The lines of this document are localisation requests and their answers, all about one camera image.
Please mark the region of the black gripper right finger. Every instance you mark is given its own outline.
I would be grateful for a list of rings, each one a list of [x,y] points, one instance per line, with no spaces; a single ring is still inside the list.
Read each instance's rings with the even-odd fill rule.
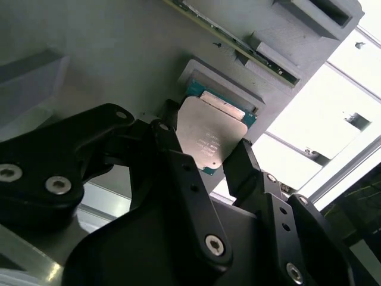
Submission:
[[[234,206],[259,224],[263,278],[276,285],[370,285],[371,275],[303,196],[283,199],[280,184],[262,171],[242,139],[223,162]]]

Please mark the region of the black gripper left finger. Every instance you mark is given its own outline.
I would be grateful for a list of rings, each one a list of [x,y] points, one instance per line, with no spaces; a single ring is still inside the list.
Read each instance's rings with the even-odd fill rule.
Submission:
[[[104,104],[1,143],[1,222],[58,230],[72,220],[85,183],[120,164],[130,168],[138,206],[161,203],[208,272],[225,273],[233,251],[194,159],[174,128],[144,123]]]

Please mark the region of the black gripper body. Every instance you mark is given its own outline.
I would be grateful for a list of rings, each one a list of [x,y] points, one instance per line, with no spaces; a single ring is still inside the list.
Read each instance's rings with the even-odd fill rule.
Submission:
[[[129,212],[89,234],[70,254],[65,285],[269,285],[257,218],[214,201],[233,263],[222,275],[208,272],[191,252],[178,219],[161,203]]]

